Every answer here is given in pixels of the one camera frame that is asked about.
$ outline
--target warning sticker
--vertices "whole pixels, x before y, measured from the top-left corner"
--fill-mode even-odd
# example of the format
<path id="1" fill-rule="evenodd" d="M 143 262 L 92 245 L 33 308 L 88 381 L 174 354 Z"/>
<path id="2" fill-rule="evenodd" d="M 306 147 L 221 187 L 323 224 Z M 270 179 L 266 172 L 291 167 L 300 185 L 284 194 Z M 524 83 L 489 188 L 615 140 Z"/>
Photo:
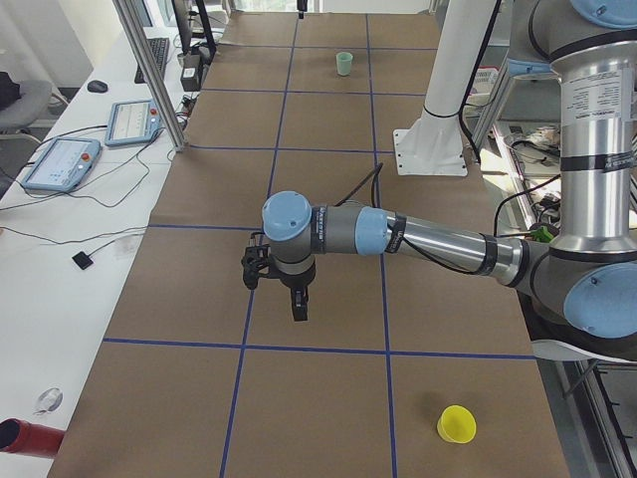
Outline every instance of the warning sticker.
<path id="1" fill-rule="evenodd" d="M 622 119 L 630 121 L 633 71 L 625 68 L 564 82 L 561 124 Z"/>

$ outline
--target office chair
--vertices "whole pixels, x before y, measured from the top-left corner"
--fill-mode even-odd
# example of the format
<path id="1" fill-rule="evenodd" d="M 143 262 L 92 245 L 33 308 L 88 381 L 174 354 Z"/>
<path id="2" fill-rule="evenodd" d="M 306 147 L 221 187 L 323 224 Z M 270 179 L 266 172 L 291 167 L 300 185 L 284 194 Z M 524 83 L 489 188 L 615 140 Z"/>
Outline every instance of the office chair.
<path id="1" fill-rule="evenodd" d="M 68 105 L 69 102 L 54 93 L 49 82 L 32 80 L 20 82 L 19 85 L 20 99 L 0 110 L 0 139 L 28 139 L 40 144 L 40 140 L 30 134 L 29 125 L 49 105 L 51 97 L 64 105 Z"/>

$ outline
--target blue joint cap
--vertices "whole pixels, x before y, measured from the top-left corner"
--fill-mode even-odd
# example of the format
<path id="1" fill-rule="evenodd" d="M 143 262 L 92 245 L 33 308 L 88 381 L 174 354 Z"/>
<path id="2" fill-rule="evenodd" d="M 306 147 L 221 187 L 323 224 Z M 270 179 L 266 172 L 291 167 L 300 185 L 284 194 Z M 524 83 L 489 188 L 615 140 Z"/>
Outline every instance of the blue joint cap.
<path id="1" fill-rule="evenodd" d="M 388 243 L 387 213 L 382 209 L 363 207 L 356 219 L 356 252 L 361 256 L 382 254 Z"/>
<path id="2" fill-rule="evenodd" d="M 564 301 L 574 327 L 603 339 L 637 332 L 637 264 L 613 264 L 588 273 Z"/>
<path id="3" fill-rule="evenodd" d="M 572 7 L 586 20 L 613 30 L 637 28 L 635 0 L 570 0 Z"/>
<path id="4" fill-rule="evenodd" d="M 509 63 L 509 76 L 518 77 L 519 75 L 538 75 L 550 73 L 550 64 L 545 62 L 528 62 L 525 60 L 507 59 Z"/>
<path id="5" fill-rule="evenodd" d="M 278 192 L 263 206 L 263 231 L 269 239 L 289 241 L 299 236 L 312 219 L 308 200 L 294 191 Z"/>

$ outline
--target monitor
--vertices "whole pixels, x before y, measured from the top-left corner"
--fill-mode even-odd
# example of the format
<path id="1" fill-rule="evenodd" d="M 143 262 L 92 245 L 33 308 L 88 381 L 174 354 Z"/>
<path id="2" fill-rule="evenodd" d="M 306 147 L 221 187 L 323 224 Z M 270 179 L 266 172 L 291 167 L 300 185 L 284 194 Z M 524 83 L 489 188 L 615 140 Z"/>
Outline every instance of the monitor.
<path id="1" fill-rule="evenodd" d="M 179 29 L 179 39 L 181 40 L 181 51 L 184 55 L 190 53 L 190 40 L 192 31 L 190 30 L 190 10 L 191 0 L 172 0 L 172 9 L 175 12 L 175 22 Z"/>

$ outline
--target white table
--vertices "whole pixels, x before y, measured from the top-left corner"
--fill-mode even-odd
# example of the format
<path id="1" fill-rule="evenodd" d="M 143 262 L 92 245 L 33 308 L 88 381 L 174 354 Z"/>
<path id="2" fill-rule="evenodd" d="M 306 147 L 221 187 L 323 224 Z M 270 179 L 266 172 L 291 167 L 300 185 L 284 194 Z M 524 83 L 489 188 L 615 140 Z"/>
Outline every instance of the white table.
<path id="1" fill-rule="evenodd" d="M 171 42 L 176 35 L 175 29 L 148 30 L 148 37 L 165 36 Z M 176 56 L 171 44 L 165 85 L 175 107 L 184 95 Z M 106 82 L 108 92 L 92 94 L 86 86 L 82 87 L 50 136 L 106 124 L 112 103 L 150 98 L 146 85 L 133 83 L 135 69 L 136 61 L 122 34 L 87 80 Z M 105 131 L 89 132 L 86 136 L 104 140 Z M 105 147 L 88 180 L 122 164 L 140 148 L 139 145 Z M 0 226 L 59 241 L 145 226 L 168 173 L 170 161 L 166 154 L 171 148 L 170 138 L 164 132 L 141 154 L 150 172 L 116 208 L 104 208 L 89 199 L 56 197 L 41 204 L 0 211 Z M 138 162 L 132 161 L 82 189 L 81 194 L 115 203 L 144 172 Z M 0 201 L 0 208 L 32 200 L 13 184 Z M 81 250 L 92 252 L 112 238 L 57 246 L 8 231 L 0 234 L 0 420 L 16 417 L 67 428 L 140 238 L 117 241 L 102 249 L 94 256 L 93 266 L 85 271 L 71 257 Z M 62 405 L 50 414 L 34 415 L 37 397 L 51 387 L 63 392 Z M 44 477 L 51 463 L 48 459 L 0 453 L 0 476 Z"/>

